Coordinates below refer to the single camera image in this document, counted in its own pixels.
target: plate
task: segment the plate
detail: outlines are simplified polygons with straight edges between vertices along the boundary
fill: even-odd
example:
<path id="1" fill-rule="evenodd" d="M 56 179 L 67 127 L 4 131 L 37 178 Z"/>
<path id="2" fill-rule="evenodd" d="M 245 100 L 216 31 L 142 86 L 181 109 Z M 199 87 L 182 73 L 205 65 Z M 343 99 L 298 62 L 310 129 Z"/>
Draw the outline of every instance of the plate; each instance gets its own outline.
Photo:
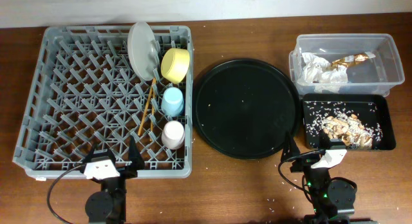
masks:
<path id="1" fill-rule="evenodd" d="M 156 39 L 146 22 L 134 24 L 127 36 L 127 53 L 133 71 L 143 80 L 152 80 L 158 68 Z"/>
<path id="2" fill-rule="evenodd" d="M 276 67 L 254 59 L 216 66 L 194 90 L 194 125 L 206 142 L 235 158 L 257 159 L 282 149 L 301 121 L 299 95 Z"/>

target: clear plastic container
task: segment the clear plastic container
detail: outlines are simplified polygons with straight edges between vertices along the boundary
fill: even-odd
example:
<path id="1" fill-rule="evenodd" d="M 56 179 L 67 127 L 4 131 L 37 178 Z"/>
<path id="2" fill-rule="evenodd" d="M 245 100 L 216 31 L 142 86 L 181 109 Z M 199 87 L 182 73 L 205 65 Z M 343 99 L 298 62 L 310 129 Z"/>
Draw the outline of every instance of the clear plastic container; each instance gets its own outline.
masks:
<path id="1" fill-rule="evenodd" d="M 375 58 L 347 69 L 348 83 L 300 85 L 305 63 L 304 52 L 313 53 L 332 62 L 348 55 L 370 51 Z M 290 78 L 300 95 L 315 93 L 315 87 L 325 88 L 322 93 L 378 94 L 387 96 L 389 90 L 405 81 L 404 70 L 392 36 L 389 34 L 310 34 L 297 37 L 295 50 L 289 54 Z"/>

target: cup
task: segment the cup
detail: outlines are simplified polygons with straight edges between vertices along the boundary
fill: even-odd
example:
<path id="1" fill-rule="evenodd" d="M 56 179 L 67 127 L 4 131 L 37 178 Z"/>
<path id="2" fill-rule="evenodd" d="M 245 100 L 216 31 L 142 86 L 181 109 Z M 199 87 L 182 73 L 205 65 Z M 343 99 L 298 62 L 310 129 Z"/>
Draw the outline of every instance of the cup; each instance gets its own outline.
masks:
<path id="1" fill-rule="evenodd" d="M 185 140 L 185 128 L 178 121 L 169 121 L 163 128 L 162 143 L 169 149 L 181 148 Z"/>
<path id="2" fill-rule="evenodd" d="M 170 117 L 177 117 L 183 111 L 183 93 L 178 88 L 167 88 L 162 98 L 162 111 Z"/>
<path id="3" fill-rule="evenodd" d="M 187 50 L 169 49 L 163 57 L 162 65 L 160 66 L 163 77 L 173 84 L 178 84 L 186 76 L 190 59 L 191 57 Z"/>

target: blue cup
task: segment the blue cup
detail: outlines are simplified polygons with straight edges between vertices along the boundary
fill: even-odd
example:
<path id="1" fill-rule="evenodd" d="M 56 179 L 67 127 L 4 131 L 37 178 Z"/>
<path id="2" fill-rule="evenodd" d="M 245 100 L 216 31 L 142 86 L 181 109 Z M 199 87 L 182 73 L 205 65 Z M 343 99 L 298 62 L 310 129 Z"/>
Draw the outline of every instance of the blue cup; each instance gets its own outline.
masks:
<path id="1" fill-rule="evenodd" d="M 167 88 L 162 98 L 162 111 L 170 117 L 177 117 L 183 112 L 183 93 L 178 88 Z"/>

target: white plate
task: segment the white plate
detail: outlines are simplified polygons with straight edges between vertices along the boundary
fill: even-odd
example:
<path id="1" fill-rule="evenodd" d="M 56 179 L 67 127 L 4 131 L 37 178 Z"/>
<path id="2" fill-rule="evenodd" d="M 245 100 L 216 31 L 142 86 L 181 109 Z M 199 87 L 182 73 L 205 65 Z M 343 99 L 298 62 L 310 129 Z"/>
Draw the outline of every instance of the white plate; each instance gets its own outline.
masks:
<path id="1" fill-rule="evenodd" d="M 143 80 L 152 80 L 158 68 L 155 35 L 146 22 L 134 24 L 127 36 L 127 53 L 133 71 Z"/>

